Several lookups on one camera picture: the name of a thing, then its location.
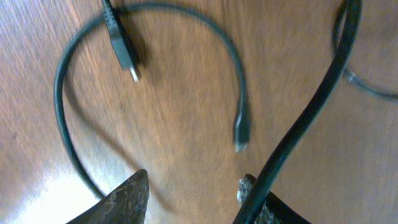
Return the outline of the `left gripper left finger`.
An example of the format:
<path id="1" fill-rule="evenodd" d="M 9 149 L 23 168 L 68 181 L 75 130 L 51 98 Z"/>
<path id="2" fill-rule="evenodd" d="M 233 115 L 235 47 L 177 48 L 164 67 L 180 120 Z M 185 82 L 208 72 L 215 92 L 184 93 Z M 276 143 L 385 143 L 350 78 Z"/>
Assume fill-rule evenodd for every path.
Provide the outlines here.
<path id="1" fill-rule="evenodd" d="M 104 199 L 69 223 L 143 224 L 149 199 L 147 171 L 138 170 Z"/>

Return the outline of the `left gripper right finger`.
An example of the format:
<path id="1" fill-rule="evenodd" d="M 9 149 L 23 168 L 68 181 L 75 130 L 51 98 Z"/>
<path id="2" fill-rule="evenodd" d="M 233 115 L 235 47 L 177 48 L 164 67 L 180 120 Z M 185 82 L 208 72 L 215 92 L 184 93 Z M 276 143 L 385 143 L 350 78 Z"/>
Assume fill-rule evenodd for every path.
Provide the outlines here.
<path id="1" fill-rule="evenodd" d="M 243 205 L 249 192 L 255 183 L 256 178 L 251 174 L 246 174 L 238 181 L 237 201 Z M 306 219 L 293 211 L 275 194 L 269 192 L 265 203 L 258 213 L 254 224 L 310 224 Z"/>

